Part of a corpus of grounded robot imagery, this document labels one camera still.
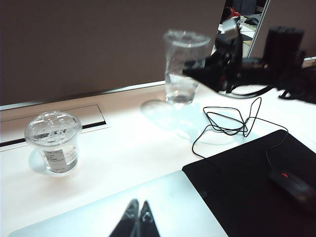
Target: cable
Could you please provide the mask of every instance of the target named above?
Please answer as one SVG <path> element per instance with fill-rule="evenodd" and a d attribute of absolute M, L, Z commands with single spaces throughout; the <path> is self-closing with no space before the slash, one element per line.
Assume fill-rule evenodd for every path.
<path fill-rule="evenodd" d="M 256 103 L 256 101 L 259 101 L 258 109 L 257 109 L 257 112 L 255 113 L 255 116 L 251 116 L 251 112 L 252 112 L 252 110 L 253 110 L 253 105 Z M 278 146 L 280 146 L 280 145 L 283 144 L 283 142 L 284 142 L 284 141 L 286 140 L 286 138 L 287 138 L 288 129 L 287 129 L 286 127 L 280 125 L 280 124 L 277 124 L 277 123 L 274 123 L 274 122 L 271 122 L 271 121 L 268 121 L 268 120 L 265 120 L 265 119 L 262 119 L 262 118 L 258 118 L 258 113 L 259 113 L 259 110 L 260 110 L 260 107 L 261 107 L 261 102 L 262 102 L 262 98 L 261 98 L 261 97 L 258 97 L 257 99 L 255 99 L 255 100 L 252 102 L 252 104 L 251 104 L 251 106 L 250 106 L 249 116 L 248 116 L 248 118 L 247 118 L 245 121 L 243 120 L 240 111 L 239 111 L 238 109 L 236 109 L 236 108 L 233 108 L 233 107 L 220 107 L 220 106 L 207 106 L 207 107 L 204 107 L 204 108 L 203 108 L 203 112 L 204 112 L 204 114 L 206 115 L 207 119 L 209 120 L 210 124 L 208 124 L 208 125 L 205 127 L 205 129 L 204 129 L 203 132 L 200 134 L 200 136 L 198 136 L 197 139 L 193 142 L 193 144 L 192 144 L 192 152 L 193 152 L 195 155 L 197 155 L 197 156 L 199 156 L 199 157 L 201 157 L 201 158 L 203 158 L 203 159 L 205 159 L 205 160 L 207 160 L 207 161 L 213 163 L 214 165 L 216 165 L 216 166 L 221 170 L 221 174 L 224 175 L 223 169 L 222 169 L 217 163 L 215 163 L 215 162 L 212 161 L 211 159 L 207 159 L 206 157 L 204 157 L 204 156 L 202 156 L 202 155 L 200 155 L 200 154 L 198 154 L 197 152 L 194 151 L 194 146 L 195 146 L 196 142 L 197 142 L 197 141 L 201 138 L 201 136 L 208 130 L 209 127 L 212 127 L 215 131 L 221 131 L 221 132 L 223 132 L 223 133 L 225 133 L 226 135 L 229 135 L 229 136 L 234 136 L 234 135 L 236 135 L 237 133 L 242 133 L 242 135 L 243 135 L 244 137 L 247 137 L 247 136 L 249 136 L 249 134 L 250 134 L 250 132 L 251 132 L 251 130 L 252 130 L 252 128 L 253 128 L 253 125 L 254 125 L 255 121 L 258 119 L 258 120 L 261 120 L 261 121 L 264 121 L 264 122 L 268 122 L 268 123 L 271 123 L 271 124 L 273 124 L 273 125 L 282 127 L 282 128 L 286 131 L 286 134 L 285 134 L 284 138 L 281 140 L 280 143 L 278 143 L 278 144 L 276 144 L 276 145 L 274 145 L 274 146 L 272 146 L 272 147 L 266 149 L 266 151 L 265 151 L 265 153 L 266 153 L 266 158 L 267 158 L 267 161 L 268 161 L 268 163 L 269 163 L 269 166 L 270 166 L 270 168 L 271 168 L 272 170 L 274 170 L 274 167 L 273 167 L 273 165 L 272 165 L 272 162 L 271 162 L 271 160 L 270 160 L 270 158 L 269 158 L 269 156 L 268 156 L 268 152 L 269 152 L 270 150 L 272 150 L 272 149 L 274 149 L 274 148 L 276 148 L 276 147 L 278 147 Z M 233 117 L 229 117 L 229 116 L 220 114 L 220 113 L 207 111 L 207 110 L 209 110 L 209 109 L 224 109 L 224 110 L 229 109 L 229 110 L 235 110 L 235 111 L 237 111 L 237 112 L 239 113 L 240 120 L 238 120 L 238 119 L 236 119 L 236 118 L 233 118 Z M 240 123 L 241 126 L 238 127 L 238 128 L 226 128 L 226 127 L 222 127 L 222 126 L 218 125 L 218 124 L 210 117 L 210 115 L 216 115 L 216 116 L 224 117 L 224 118 L 227 118 L 227 119 L 231 119 L 231 120 L 233 120 L 233 121 L 236 121 L 236 122 Z M 248 129 L 247 123 L 249 122 L 250 119 L 253 119 L 253 122 L 252 122 L 252 124 L 251 124 L 250 129 Z"/>

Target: clear plastic cup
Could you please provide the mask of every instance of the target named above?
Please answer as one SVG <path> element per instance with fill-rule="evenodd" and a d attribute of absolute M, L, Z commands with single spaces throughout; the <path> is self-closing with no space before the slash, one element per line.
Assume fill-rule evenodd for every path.
<path fill-rule="evenodd" d="M 59 111 L 45 112 L 26 127 L 25 140 L 38 150 L 48 170 L 66 173 L 76 167 L 77 136 L 81 130 L 77 117 Z"/>
<path fill-rule="evenodd" d="M 195 97 L 198 82 L 182 74 L 183 69 L 202 68 L 210 55 L 211 38 L 196 32 L 169 30 L 163 35 L 166 45 L 166 101 L 188 104 Z"/>

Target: black mouse pad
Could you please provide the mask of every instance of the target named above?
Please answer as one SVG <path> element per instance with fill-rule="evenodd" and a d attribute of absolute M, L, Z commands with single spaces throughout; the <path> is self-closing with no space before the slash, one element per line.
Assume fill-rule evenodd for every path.
<path fill-rule="evenodd" d="M 316 235 L 316 216 L 268 179 L 265 151 L 285 134 L 278 130 L 182 168 L 229 237 Z M 288 134 L 268 155 L 276 170 L 287 170 L 316 189 L 316 154 L 296 138 Z"/>

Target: gray partition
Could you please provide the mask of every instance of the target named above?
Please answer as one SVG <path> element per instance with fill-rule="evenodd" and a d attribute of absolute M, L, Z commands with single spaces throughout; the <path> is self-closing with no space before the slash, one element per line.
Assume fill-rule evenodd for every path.
<path fill-rule="evenodd" d="M 169 28 L 214 39 L 224 0 L 2 0 L 1 105 L 161 81 Z"/>
<path fill-rule="evenodd" d="M 305 30 L 301 48 L 316 56 L 315 9 L 316 0 L 268 0 L 248 55 L 262 57 L 269 27 L 287 26 Z"/>

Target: black mouse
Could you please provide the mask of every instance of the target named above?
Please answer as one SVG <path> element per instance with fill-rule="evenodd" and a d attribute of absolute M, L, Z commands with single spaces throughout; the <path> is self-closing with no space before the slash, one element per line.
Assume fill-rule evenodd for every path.
<path fill-rule="evenodd" d="M 257 26 L 259 24 L 259 20 L 254 17 L 250 17 L 247 20 L 245 20 L 245 23 L 247 23 L 248 25 Z"/>
<path fill-rule="evenodd" d="M 269 178 L 294 197 L 309 214 L 316 214 L 316 191 L 288 171 L 272 171 Z"/>

